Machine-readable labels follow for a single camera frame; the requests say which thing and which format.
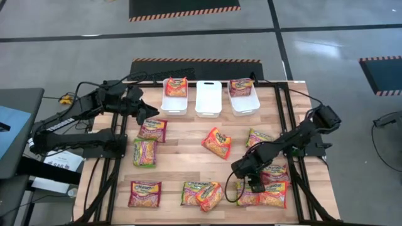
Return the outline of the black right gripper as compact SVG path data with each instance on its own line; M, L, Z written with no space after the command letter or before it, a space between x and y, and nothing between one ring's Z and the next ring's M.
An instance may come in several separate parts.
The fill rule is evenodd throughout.
M242 158L231 164L231 169L234 172L236 178L243 179L247 175L257 174L264 167L267 166L267 162L262 162L255 157ZM261 178L255 179L254 177L248 178L247 182L252 192L264 192L265 187Z

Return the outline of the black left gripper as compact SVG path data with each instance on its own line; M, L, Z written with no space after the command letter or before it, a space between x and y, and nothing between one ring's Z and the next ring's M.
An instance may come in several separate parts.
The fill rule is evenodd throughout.
M147 117L160 114L158 109L142 101L143 91L137 86L129 86L126 95L128 114L136 118L138 125L142 125Z

